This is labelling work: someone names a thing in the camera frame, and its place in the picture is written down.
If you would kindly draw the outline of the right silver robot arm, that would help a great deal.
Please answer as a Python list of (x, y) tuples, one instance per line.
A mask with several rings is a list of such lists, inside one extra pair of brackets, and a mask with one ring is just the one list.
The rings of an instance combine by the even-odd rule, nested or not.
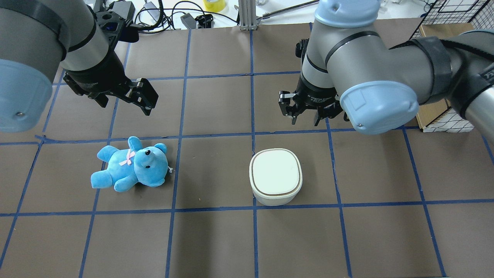
[(378, 0), (321, 0), (309, 39), (296, 45), (298, 86), (279, 92), (295, 124), (315, 110), (314, 125), (341, 112), (362, 134), (409, 122), (419, 106), (446, 99), (459, 116), (493, 140), (493, 30), (439, 39), (419, 37), (387, 48), (374, 22)]

